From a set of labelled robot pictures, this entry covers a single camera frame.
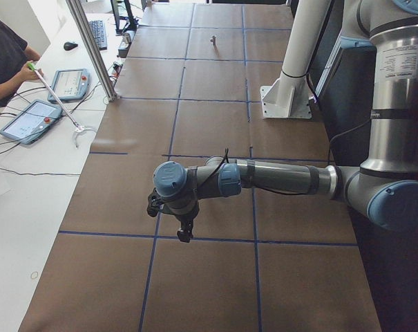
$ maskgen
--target table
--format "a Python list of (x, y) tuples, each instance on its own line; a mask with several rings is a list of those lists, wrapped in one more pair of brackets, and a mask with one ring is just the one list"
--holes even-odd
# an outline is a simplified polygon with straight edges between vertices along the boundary
[[(115, 36), (113, 16), (88, 14), (88, 19), (106, 22), (108, 49), (101, 51), (106, 67), (117, 58), (121, 37)], [(64, 42), (79, 46), (66, 52)], [(74, 21), (68, 21), (59, 31), (38, 61), (47, 82), (52, 82), (56, 70), (86, 68), (91, 73), (88, 91), (99, 83)], [(4, 112), (17, 113), (35, 99), (46, 100), (48, 92), (37, 89), (38, 82), (25, 82), (19, 89), (21, 97), (13, 98)], [(97, 86), (91, 98), (82, 103), (73, 116), (81, 125), (99, 127), (106, 109), (106, 94)], [(76, 102), (66, 104), (73, 109)], [(0, 129), (12, 116), (0, 116)], [(0, 155), (0, 167), (20, 173), (80, 174), (95, 133), (87, 131), (78, 138), (77, 149), (72, 141), (75, 127), (63, 118), (41, 140), (30, 146), (19, 145)], [(8, 139), (0, 135), (0, 143)], [(0, 152), (14, 143), (0, 145)], [(19, 176), (0, 171), (0, 331), (16, 331), (26, 313), (39, 276), (63, 219), (78, 175)]]

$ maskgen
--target person's hand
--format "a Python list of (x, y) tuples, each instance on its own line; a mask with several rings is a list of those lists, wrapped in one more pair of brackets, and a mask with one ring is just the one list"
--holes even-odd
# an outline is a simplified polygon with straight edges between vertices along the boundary
[[(32, 80), (38, 80), (38, 76), (32, 69), (29, 68), (28, 64), (32, 61), (26, 62), (20, 69), (19, 75), (20, 78), (24, 81), (32, 81)], [(43, 72), (41, 69), (38, 69), (38, 72), (43, 76)]]

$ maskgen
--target black shirt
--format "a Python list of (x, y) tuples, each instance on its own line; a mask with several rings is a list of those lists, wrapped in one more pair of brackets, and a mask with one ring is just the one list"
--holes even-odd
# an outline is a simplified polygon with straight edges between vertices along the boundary
[[(28, 61), (24, 54), (27, 45), (27, 41), (0, 21), (0, 84), (10, 80)], [(0, 106), (5, 106), (11, 97), (0, 100)]]

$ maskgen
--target label on robot arm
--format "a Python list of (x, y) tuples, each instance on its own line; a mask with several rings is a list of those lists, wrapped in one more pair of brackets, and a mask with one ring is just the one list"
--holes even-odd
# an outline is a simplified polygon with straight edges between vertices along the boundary
[(418, 45), (405, 45), (377, 53), (374, 83), (388, 80), (418, 80)]

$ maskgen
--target person's arm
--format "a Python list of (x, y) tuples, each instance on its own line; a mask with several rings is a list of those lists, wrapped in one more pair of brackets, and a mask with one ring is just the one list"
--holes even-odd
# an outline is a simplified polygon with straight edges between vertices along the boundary
[(0, 100), (17, 92), (18, 88), (25, 81), (38, 80), (38, 76), (28, 67), (26, 62), (21, 70), (15, 74), (10, 80), (0, 84)]
[(24, 49), (24, 54), (26, 55), (28, 60), (32, 60), (32, 61), (38, 61), (40, 60), (40, 57), (41, 57), (40, 54), (29, 45), (27, 45), (26, 48)]

